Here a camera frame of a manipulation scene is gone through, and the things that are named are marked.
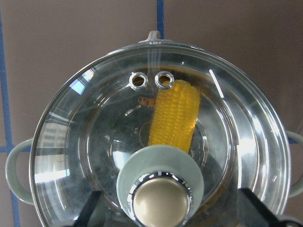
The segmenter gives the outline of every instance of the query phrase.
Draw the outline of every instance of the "corn cob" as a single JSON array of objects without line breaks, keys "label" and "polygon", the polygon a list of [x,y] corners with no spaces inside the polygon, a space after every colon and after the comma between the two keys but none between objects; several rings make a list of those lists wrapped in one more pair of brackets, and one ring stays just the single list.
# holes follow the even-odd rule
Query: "corn cob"
[{"label": "corn cob", "polygon": [[170,145],[189,150],[200,105],[199,91],[183,80],[159,90],[148,145]]}]

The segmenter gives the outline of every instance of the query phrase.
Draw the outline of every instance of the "glass lid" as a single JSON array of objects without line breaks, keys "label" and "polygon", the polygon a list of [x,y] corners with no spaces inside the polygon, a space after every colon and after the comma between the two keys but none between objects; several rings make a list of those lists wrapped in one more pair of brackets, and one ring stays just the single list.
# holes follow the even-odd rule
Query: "glass lid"
[{"label": "glass lid", "polygon": [[45,110],[30,160],[42,223],[73,223],[91,193],[101,191],[90,226],[136,226],[119,204],[117,177],[133,153],[153,144],[184,150],[202,172],[202,202],[187,226],[236,226],[241,187],[282,213],[289,150],[269,101],[227,61],[162,41],[92,62]]}]

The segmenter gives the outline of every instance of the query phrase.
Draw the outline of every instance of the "pot lid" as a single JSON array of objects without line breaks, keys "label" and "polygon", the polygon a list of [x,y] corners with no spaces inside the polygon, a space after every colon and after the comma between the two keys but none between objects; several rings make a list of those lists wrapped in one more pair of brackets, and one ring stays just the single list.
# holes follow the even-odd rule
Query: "pot lid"
[{"label": "pot lid", "polygon": [[153,144],[184,150],[202,172],[204,195],[188,226],[235,226],[241,187],[282,213],[289,149],[272,105],[224,59],[154,39],[84,67],[45,110],[30,159],[43,224],[75,221],[92,191],[102,191],[95,221],[135,226],[119,204],[116,181],[129,157]]}]

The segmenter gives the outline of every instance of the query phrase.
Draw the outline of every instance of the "yellow corn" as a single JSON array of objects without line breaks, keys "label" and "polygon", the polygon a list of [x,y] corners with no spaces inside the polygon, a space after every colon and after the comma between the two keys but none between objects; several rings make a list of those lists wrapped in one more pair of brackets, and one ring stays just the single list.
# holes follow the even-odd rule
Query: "yellow corn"
[{"label": "yellow corn", "polygon": [[186,81],[175,80],[172,88],[159,89],[148,145],[170,145],[188,152],[199,105],[199,91]]}]

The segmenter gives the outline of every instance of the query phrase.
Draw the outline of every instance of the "metal pot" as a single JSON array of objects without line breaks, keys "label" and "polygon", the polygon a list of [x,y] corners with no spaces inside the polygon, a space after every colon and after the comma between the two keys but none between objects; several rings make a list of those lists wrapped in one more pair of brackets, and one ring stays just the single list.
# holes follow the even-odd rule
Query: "metal pot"
[{"label": "metal pot", "polygon": [[[190,158],[203,178],[181,167],[173,175],[184,182],[197,176],[204,186],[203,191],[192,189],[193,195],[201,195],[200,201],[193,197],[195,212],[186,213],[187,219],[175,225],[236,226],[236,190],[241,187],[250,188],[273,213],[283,212],[290,189],[290,151],[270,102],[226,60],[156,35],[151,32],[147,40],[113,51],[76,73],[46,108],[34,138],[8,157],[6,174],[12,191],[35,205],[44,226],[73,223],[93,191],[102,191],[104,202],[91,226],[98,221],[103,226],[143,225],[121,205],[117,178],[128,160],[149,144],[158,92],[172,89],[178,80],[195,87],[200,102],[188,155],[171,155],[167,163],[173,160],[183,166],[183,160]],[[175,114],[169,119],[178,121]],[[18,152],[30,145],[31,193],[20,185],[15,170]],[[142,158],[133,165],[145,161],[149,163]],[[155,162],[150,165],[154,171],[166,168],[164,161],[162,169]],[[148,171],[138,166],[130,184]],[[292,195],[302,192],[302,182],[301,177]],[[188,201],[185,210],[191,207]]]}]

